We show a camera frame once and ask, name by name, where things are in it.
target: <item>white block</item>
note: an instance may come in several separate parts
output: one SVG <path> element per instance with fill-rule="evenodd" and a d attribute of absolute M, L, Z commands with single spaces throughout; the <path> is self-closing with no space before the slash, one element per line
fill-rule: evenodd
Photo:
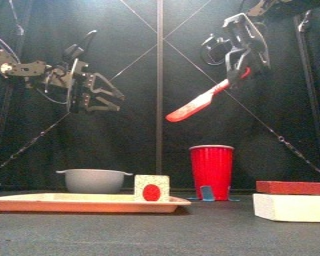
<path fill-rule="evenodd" d="M 255 215 L 274 221 L 320 222 L 319 195 L 254 194 Z"/>
<path fill-rule="evenodd" d="M 170 177 L 166 175 L 135 176 L 135 201 L 170 201 Z"/>

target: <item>red box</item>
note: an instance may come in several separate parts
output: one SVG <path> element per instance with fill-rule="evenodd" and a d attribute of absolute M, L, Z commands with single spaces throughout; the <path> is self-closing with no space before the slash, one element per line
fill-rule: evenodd
<path fill-rule="evenodd" d="M 282 195 L 320 195 L 320 182 L 257 181 L 257 191 Z"/>

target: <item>red spatula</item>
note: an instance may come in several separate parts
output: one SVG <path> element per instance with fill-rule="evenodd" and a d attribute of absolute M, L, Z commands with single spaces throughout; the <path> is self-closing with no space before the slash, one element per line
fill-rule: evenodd
<path fill-rule="evenodd" d="M 251 73 L 251 69 L 247 68 L 246 73 L 242 75 L 242 78 L 246 78 Z M 179 122 L 198 113 L 203 108 L 206 108 L 212 101 L 214 95 L 222 92 L 230 87 L 228 79 L 224 79 L 219 84 L 216 84 L 207 92 L 200 94 L 187 105 L 174 111 L 166 116 L 166 119 L 170 122 Z"/>

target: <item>red circle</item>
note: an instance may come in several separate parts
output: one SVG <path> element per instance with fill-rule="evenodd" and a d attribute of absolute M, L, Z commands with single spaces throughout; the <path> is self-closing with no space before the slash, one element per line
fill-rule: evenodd
<path fill-rule="evenodd" d="M 146 201 L 158 201 L 162 195 L 160 188 L 155 184 L 148 184 L 144 187 L 143 196 Z"/>

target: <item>small blue object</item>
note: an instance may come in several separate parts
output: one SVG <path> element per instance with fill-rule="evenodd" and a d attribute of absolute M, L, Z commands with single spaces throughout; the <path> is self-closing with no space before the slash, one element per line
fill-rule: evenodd
<path fill-rule="evenodd" d="M 211 186 L 202 186 L 200 187 L 200 192 L 202 192 L 203 201 L 206 201 L 206 202 L 214 202 L 215 201 L 215 196 L 214 196 L 214 193 L 212 193 Z"/>

